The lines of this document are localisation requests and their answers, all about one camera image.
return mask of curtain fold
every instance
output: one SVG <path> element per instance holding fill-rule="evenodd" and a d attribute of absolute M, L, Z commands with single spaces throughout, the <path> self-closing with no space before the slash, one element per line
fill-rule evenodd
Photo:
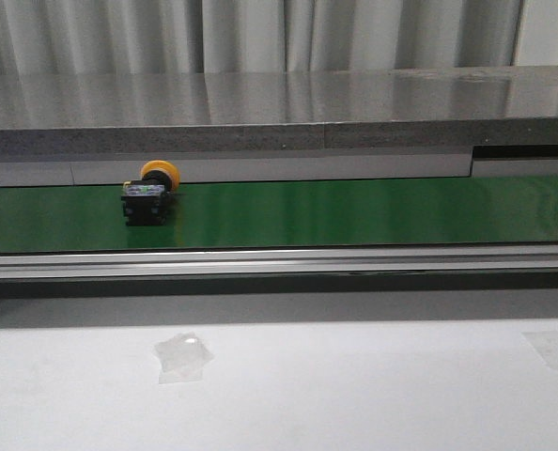
<path fill-rule="evenodd" d="M 558 65 L 558 0 L 0 0 L 0 74 Z"/>

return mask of aluminum rail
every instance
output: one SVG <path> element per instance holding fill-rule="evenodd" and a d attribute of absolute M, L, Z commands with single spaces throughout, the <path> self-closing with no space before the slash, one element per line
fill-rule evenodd
<path fill-rule="evenodd" d="M 295 272 L 558 269 L 558 244 L 0 256 L 0 280 Z"/>

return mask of white table surface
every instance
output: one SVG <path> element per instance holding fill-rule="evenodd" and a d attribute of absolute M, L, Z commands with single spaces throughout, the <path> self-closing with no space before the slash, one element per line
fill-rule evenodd
<path fill-rule="evenodd" d="M 341 300 L 348 310 L 386 296 L 396 295 L 248 299 L 288 297 L 286 308 Z M 163 302 L 181 317 L 182 301 Z M 118 305 L 107 313 L 97 307 L 105 300 L 1 305 L 0 450 L 558 451 L 558 370 L 523 336 L 558 332 L 558 319 L 190 324 L 186 313 L 177 324 L 55 327 L 48 320 L 64 315 L 110 319 Z M 130 303 L 124 315 L 141 315 L 138 305 L 152 301 Z M 203 380 L 158 384 L 154 345 L 186 332 L 214 354 Z"/>

